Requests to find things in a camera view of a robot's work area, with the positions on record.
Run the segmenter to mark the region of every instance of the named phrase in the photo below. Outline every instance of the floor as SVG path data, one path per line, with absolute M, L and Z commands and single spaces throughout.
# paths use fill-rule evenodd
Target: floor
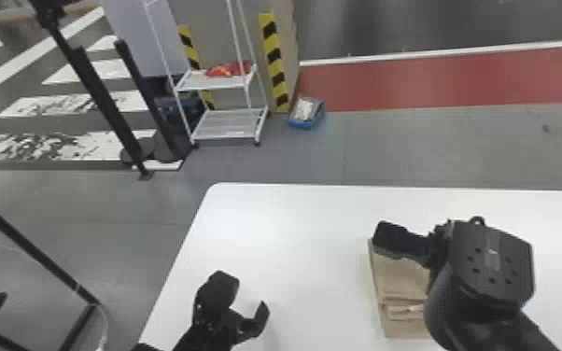
M 557 0 L 298 0 L 294 6 L 302 60 L 562 40 Z
M 78 40 L 91 45 L 104 25 Z M 43 68 L 28 67 L 1 89 L 0 111 L 21 94 L 81 92 L 40 84 L 64 64 L 48 55 Z M 7 119 L 0 133 L 85 132 L 97 117 Z M 0 212 L 102 300 L 110 349 L 126 351 L 206 190 L 221 181 L 562 190 L 562 104 L 330 112 L 313 131 L 290 129 L 276 116 L 261 147 L 202 144 L 181 171 L 148 182 L 130 172 L 0 171 Z M 1 234 L 0 242 L 8 246 L 0 246 L 0 291 L 9 292 L 0 332 L 33 350 L 56 349 L 83 303 Z M 94 350 L 101 331 L 96 319 L 77 350 Z

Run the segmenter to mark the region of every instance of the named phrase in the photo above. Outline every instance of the metal shelf rack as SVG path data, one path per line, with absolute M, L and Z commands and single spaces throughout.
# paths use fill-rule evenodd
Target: metal shelf rack
M 253 63 L 250 72 L 246 74 L 245 68 L 241 64 L 243 62 L 241 43 L 237 34 L 237 26 L 235 24 L 235 16 L 233 14 L 233 2 L 239 12 L 240 22 L 242 23 L 242 29 L 245 32 L 246 44 L 248 48 L 248 53 L 250 55 L 250 60 Z M 148 6 L 152 5 L 154 1 L 145 1 L 145 10 L 148 16 L 148 22 L 155 35 L 155 41 L 159 47 L 160 55 L 162 56 L 162 61 L 166 69 L 166 76 L 170 77 L 171 73 L 168 69 L 167 62 L 164 56 L 164 50 L 162 49 L 162 43 L 155 33 L 154 25 L 152 19 L 148 13 Z M 244 13 L 244 8 L 242 6 L 242 0 L 226 0 L 227 12 L 229 20 L 231 23 L 231 30 L 233 36 L 233 44 L 235 46 L 235 52 L 237 56 L 237 61 L 240 68 L 241 76 L 234 77 L 208 77 L 205 75 L 205 70 L 194 70 L 189 69 L 185 75 L 175 84 L 172 79 L 168 79 L 172 84 L 172 91 L 174 97 L 176 98 L 177 105 L 181 116 L 185 116 L 183 112 L 183 107 L 179 99 L 179 93 L 182 91 L 197 91 L 199 95 L 201 91 L 216 91 L 223 89 L 243 89 L 246 99 L 246 108 L 239 109 L 229 109 L 229 110 L 212 110 L 209 106 L 206 106 L 206 110 L 198 122 L 196 129 L 191 132 L 190 126 L 187 123 L 187 119 L 183 119 L 186 123 L 186 129 L 188 130 L 188 135 L 190 141 L 193 145 L 196 144 L 197 140 L 209 140 L 209 139 L 227 139 L 227 138 L 252 138 L 255 145 L 260 144 L 260 135 L 263 124 L 268 116 L 269 108 L 265 102 L 265 90 L 263 89 L 263 82 L 261 80 L 260 72 L 255 63 L 255 51 L 253 50 L 253 43 L 250 38 L 250 33 L 248 31 L 248 26 L 246 24 L 246 16 Z M 250 96 L 250 85 L 253 81 L 253 77 L 257 76 L 257 81 L 259 83 L 259 88 L 261 91 L 261 96 L 264 101 L 263 106 L 254 107 L 251 96 Z

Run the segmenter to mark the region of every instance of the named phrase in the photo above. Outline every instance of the white table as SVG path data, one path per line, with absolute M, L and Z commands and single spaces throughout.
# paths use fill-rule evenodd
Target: white table
M 381 336 L 366 240 L 380 220 L 426 233 L 473 215 L 533 244 L 526 312 L 562 349 L 562 192 L 256 184 L 207 192 L 140 342 L 172 350 L 196 289 L 222 270 L 241 281 L 234 309 L 271 309 L 259 339 L 235 350 L 441 350 Z

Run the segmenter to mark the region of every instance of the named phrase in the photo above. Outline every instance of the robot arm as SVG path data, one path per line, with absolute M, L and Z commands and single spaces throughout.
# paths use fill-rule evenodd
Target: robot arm
M 522 311 L 534 292 L 531 246 L 482 218 L 448 221 L 429 236 L 381 222 L 375 251 L 430 270 L 425 324 L 451 351 L 557 351 Z

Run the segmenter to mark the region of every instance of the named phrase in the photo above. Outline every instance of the black stand pole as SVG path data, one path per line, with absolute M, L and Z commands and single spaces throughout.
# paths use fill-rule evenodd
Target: black stand pole
M 44 268 L 46 268 L 46 270 L 57 277 L 57 279 L 64 283 L 70 290 L 74 291 L 81 299 L 83 299 L 88 304 L 88 306 L 81 314 L 80 318 L 75 323 L 74 327 L 66 336 L 63 344 L 59 348 L 59 351 L 69 351 L 82 329 L 87 325 L 91 313 L 93 313 L 96 306 L 101 304 L 100 301 L 98 301 L 98 299 L 96 299 L 96 297 L 93 296 L 85 287 L 80 285 L 79 282 L 72 277 L 72 275 L 64 271 L 63 268 L 61 268 L 54 260 L 48 257 L 33 243 L 31 243 L 24 235 L 20 233 L 20 231 L 13 227 L 11 223 L 9 223 L 2 216 L 0 216 L 0 232 L 13 243 L 15 243 L 15 245 L 21 248 L 24 252 L 26 252 L 27 255 L 29 255 Z M 16 346 L 16 348 L 9 348 L 11 350 L 23 350 L 20 346 L 2 337 L 1 335 L 0 344 L 9 347 Z
M 119 39 L 116 41 L 115 47 L 119 56 L 126 64 L 126 68 L 131 73 L 131 77 L 133 78 L 137 89 L 142 94 L 142 97 L 148 106 L 148 111 L 150 111 L 150 115 L 155 120 L 155 124 L 157 124 L 159 135 L 162 137 L 157 144 L 157 148 L 155 148 L 155 159 L 163 163 L 170 163 L 184 159 L 191 151 L 190 142 L 188 141 L 186 145 L 181 146 L 177 144 L 175 136 L 170 132 L 165 118 L 157 107 L 154 97 L 150 93 L 148 84 L 139 72 L 139 68 L 133 59 L 129 45 L 126 44 L 124 40 Z
M 81 83 L 90 93 L 91 98 L 98 106 L 100 112 L 105 116 L 111 129 L 118 136 L 124 146 L 120 153 L 120 159 L 127 165 L 135 164 L 140 173 L 140 180 L 152 178 L 152 173 L 144 165 L 155 149 L 155 142 L 151 138 L 135 139 L 131 127 L 119 112 L 111 94 L 105 87 L 105 83 L 98 77 L 96 70 L 91 65 L 84 48 L 72 49 L 67 40 L 59 31 L 59 19 L 65 13 L 58 0 L 29 0 L 35 8 L 36 18 L 39 24 L 48 30 L 57 46 L 65 56 L 70 65 L 77 73 Z

